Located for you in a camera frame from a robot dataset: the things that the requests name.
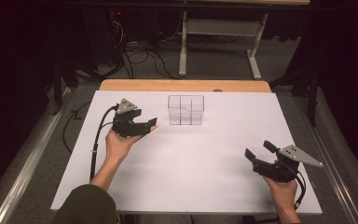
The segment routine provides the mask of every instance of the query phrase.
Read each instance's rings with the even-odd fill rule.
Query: human hand
[[[105,137],[106,161],[115,160],[122,162],[130,152],[132,145],[141,138],[141,135],[132,137],[120,137],[115,131],[109,129]]]
[[[300,220],[295,209],[297,182],[291,180],[284,183],[276,182],[265,176],[263,178],[269,186],[269,192],[281,223],[299,223]]]

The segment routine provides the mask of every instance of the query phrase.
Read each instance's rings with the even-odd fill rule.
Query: transparent cube
[[[170,95],[168,110],[171,125],[201,125],[204,97],[201,95]]]

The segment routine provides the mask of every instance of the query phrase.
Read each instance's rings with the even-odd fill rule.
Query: white table
[[[202,125],[170,125],[168,96],[203,95]],[[119,167],[108,193],[120,213],[275,213],[269,188],[243,156],[248,147],[260,160],[276,157],[263,148],[294,143],[274,93],[190,91],[97,91],[51,206],[61,207],[72,189],[89,183],[92,145],[103,113],[126,98],[143,110],[141,122],[158,118],[158,128],[137,142]],[[112,112],[105,122],[112,120]],[[105,127],[96,170],[105,155]],[[300,172],[310,186],[304,166]],[[299,214],[321,214],[311,187]]]

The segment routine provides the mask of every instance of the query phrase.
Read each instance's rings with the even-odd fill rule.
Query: sleeve
[[[83,185],[72,190],[52,224],[115,224],[116,218],[113,198],[95,185]]]

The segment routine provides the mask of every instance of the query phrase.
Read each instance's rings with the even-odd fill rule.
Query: wooden table edge
[[[271,92],[262,80],[107,79],[100,91],[245,91]]]
[[[187,2],[264,4],[264,5],[287,5],[287,6],[308,6],[310,4],[310,0],[187,0]]]

